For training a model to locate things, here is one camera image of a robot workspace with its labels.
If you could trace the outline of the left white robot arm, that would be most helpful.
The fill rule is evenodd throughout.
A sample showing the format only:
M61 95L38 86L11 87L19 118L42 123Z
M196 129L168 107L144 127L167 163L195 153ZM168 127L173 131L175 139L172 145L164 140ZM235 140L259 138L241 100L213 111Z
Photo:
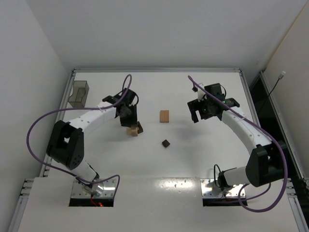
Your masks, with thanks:
M84 138L104 123L119 118L122 127L137 126L138 95L124 88L114 96L105 97L95 110L68 122L55 123L47 146L47 155L70 170L85 192L95 197L103 196L104 181L86 161Z

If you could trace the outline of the dark wood arch block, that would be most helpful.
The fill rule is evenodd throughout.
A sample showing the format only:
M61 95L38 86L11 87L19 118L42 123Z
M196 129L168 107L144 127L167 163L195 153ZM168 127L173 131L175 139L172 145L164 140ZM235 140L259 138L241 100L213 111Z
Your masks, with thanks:
M141 126L141 123L139 121L137 122L137 133L143 133L143 127Z

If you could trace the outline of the grey plastic block box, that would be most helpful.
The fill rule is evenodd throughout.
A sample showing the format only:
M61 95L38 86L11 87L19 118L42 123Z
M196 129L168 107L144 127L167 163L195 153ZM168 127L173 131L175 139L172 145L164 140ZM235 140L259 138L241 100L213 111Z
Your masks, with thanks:
M68 103L72 108L84 108L89 92L88 82L74 81L72 87L72 94L69 97Z

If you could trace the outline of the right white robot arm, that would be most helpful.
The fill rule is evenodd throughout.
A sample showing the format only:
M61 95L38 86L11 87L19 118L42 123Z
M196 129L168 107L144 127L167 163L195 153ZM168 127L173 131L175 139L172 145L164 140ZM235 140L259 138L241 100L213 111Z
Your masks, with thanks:
M275 143L248 123L240 104L233 98L226 98L225 89L219 83L194 85L192 90L197 93L197 99L187 105L193 122L217 117L234 132L249 153L246 166L219 172L216 180L218 188L225 190L239 184L260 187L284 178L284 143Z

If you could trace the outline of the small light wood cube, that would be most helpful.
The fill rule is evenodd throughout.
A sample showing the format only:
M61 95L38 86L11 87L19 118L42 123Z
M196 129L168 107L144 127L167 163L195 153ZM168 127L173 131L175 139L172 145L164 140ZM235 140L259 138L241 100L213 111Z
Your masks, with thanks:
M127 128L126 132L127 132L127 135L131 135L132 134L132 129L131 128Z

